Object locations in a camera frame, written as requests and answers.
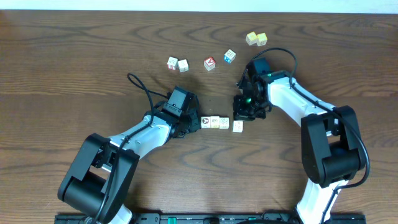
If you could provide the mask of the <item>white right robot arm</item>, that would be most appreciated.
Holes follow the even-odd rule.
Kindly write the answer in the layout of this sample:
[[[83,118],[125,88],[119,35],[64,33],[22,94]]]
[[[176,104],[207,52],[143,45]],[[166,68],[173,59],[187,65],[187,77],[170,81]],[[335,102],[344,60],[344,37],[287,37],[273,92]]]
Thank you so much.
[[[356,113],[335,107],[302,88],[292,74],[244,72],[236,84],[234,119],[264,119],[273,107],[289,115],[301,131],[301,155],[308,182],[296,206],[301,223],[331,221],[331,208],[343,189],[363,184],[370,160]]]

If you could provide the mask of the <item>wooden block green edge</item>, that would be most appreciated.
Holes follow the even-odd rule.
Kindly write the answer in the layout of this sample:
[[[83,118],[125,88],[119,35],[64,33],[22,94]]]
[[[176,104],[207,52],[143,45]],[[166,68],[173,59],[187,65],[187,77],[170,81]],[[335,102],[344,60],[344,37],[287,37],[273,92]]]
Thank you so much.
[[[211,116],[210,117],[210,125],[211,125],[211,128],[219,129],[220,128],[220,117],[219,116]]]

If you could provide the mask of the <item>wooden block letter Y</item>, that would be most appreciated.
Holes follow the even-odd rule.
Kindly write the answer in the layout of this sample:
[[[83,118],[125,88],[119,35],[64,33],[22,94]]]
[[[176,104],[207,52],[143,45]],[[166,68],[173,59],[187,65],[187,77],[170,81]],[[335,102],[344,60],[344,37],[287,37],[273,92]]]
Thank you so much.
[[[220,117],[220,129],[228,129],[228,128],[229,128],[229,118]]]

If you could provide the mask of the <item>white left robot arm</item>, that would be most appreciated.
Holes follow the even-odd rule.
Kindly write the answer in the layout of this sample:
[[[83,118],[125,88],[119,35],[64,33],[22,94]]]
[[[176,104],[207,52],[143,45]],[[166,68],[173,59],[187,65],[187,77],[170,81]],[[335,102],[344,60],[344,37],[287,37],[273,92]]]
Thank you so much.
[[[197,109],[175,116],[149,111],[131,129],[109,138],[89,135],[58,189],[58,198],[91,217],[93,223],[129,223],[124,206],[139,159],[151,150],[200,129]]]

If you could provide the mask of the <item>wooden block green picture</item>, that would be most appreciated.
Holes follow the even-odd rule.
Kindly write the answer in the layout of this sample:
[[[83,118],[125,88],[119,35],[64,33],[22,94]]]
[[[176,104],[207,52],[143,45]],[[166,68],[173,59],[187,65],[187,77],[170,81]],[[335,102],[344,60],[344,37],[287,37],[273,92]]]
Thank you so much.
[[[241,133],[243,132],[243,121],[233,121],[233,132]]]

